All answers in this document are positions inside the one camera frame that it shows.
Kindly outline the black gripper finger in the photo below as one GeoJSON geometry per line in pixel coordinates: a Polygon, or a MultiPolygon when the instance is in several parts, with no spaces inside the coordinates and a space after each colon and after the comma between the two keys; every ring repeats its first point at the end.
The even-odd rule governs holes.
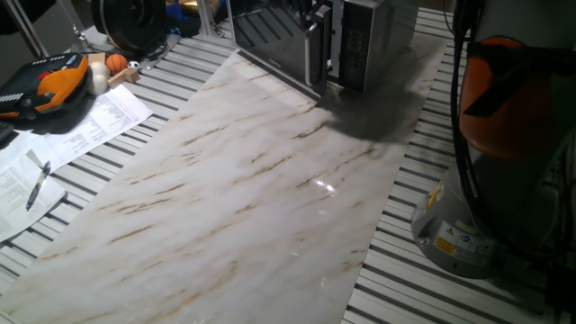
{"type": "Polygon", "coordinates": [[[314,22],[320,23],[327,31],[332,27],[332,3],[316,3],[314,5],[314,22]]]}
{"type": "Polygon", "coordinates": [[[299,19],[299,24],[302,29],[305,29],[309,25],[312,7],[312,0],[293,0],[293,10],[299,19]]]}

